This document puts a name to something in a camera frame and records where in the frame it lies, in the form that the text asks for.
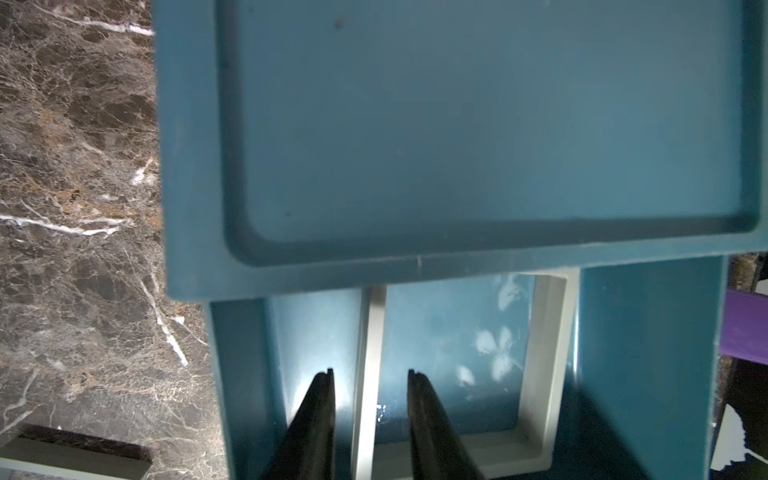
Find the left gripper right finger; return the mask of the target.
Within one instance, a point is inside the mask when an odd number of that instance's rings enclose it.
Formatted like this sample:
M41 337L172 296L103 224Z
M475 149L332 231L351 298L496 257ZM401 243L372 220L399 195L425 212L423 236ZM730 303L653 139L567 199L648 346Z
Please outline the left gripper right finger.
M484 479L428 377L413 369L408 372L407 410L414 479Z

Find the teal top drawer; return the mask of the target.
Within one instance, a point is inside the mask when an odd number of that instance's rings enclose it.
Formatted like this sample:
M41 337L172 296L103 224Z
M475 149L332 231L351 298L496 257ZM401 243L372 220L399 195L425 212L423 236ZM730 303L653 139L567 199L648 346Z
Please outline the teal top drawer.
M579 274L553 461L497 479L704 479L711 458L722 257ZM369 287L205 308L228 472L262 479L317 373L335 380L335 477L351 474Z

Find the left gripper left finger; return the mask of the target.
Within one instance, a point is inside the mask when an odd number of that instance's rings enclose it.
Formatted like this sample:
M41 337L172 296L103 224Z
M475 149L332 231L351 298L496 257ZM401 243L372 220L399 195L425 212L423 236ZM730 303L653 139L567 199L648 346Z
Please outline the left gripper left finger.
M262 479L335 477L335 380L317 373Z

